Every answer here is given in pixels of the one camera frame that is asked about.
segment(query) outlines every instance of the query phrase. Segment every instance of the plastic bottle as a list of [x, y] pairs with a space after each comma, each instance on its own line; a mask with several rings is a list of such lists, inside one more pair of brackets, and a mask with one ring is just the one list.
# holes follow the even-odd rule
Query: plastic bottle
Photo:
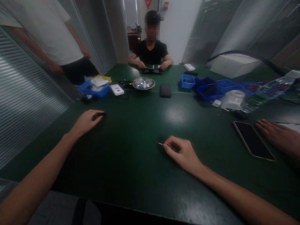
[[250, 113], [288, 90], [294, 81], [300, 78], [300, 71], [292, 70], [284, 77], [273, 80], [260, 87], [252, 96], [244, 100], [240, 110]]

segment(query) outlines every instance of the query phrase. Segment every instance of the metal bowl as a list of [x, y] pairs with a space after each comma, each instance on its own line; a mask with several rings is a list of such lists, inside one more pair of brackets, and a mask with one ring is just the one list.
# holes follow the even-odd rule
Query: metal bowl
[[[144, 81], [146, 82], [146, 85], [149, 84], [150, 87], [143, 88]], [[147, 91], [147, 90], [150, 90], [151, 88], [153, 88], [155, 86], [155, 81], [153, 79], [150, 79], [150, 78], [147, 78], [147, 77], [140, 77], [138, 79], [135, 79], [132, 82], [132, 86], [135, 89], [138, 89], [138, 90], [141, 90], [141, 91]]]

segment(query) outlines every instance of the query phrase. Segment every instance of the mouse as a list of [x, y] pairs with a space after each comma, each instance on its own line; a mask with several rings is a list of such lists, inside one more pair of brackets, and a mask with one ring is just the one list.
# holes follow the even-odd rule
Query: mouse
[[98, 112], [92, 117], [92, 121], [95, 121], [99, 116], [106, 116], [105, 112]]

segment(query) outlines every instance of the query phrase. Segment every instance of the fire alarm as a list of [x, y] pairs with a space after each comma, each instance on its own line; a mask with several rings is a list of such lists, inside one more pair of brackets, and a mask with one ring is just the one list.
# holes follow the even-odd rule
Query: fire alarm
[[164, 2], [163, 3], [163, 10], [167, 10], [169, 6], [169, 2]]

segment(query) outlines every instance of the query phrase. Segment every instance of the white power bank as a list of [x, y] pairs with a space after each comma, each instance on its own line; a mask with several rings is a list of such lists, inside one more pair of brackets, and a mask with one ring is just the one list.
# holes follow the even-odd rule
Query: white power bank
[[191, 65], [191, 64], [185, 64], [184, 67], [188, 70], [188, 71], [194, 71], [195, 68]]
[[111, 88], [111, 90], [113, 91], [113, 93], [115, 95], [124, 94], [123, 89], [119, 85], [117, 85], [117, 84], [111, 85], [110, 88]]

